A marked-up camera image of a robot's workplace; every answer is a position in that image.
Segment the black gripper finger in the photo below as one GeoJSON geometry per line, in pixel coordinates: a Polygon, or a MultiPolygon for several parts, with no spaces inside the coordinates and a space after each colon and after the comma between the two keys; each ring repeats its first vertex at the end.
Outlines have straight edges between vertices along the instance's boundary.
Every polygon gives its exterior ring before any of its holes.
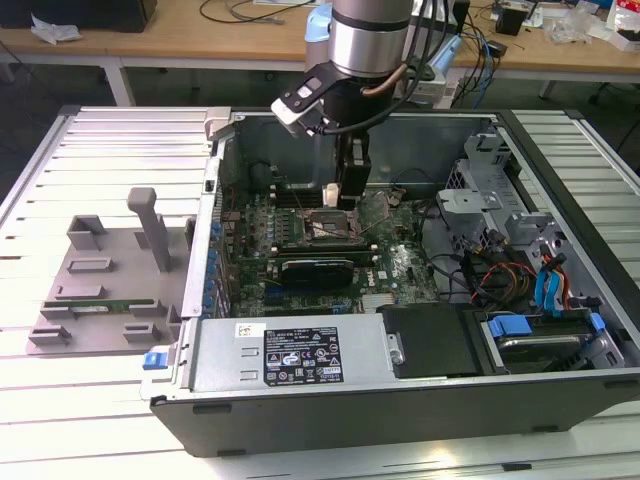
{"type": "Polygon", "coordinates": [[[324,187],[326,206],[356,206],[371,171],[368,142],[337,142],[335,181],[324,187]]]}

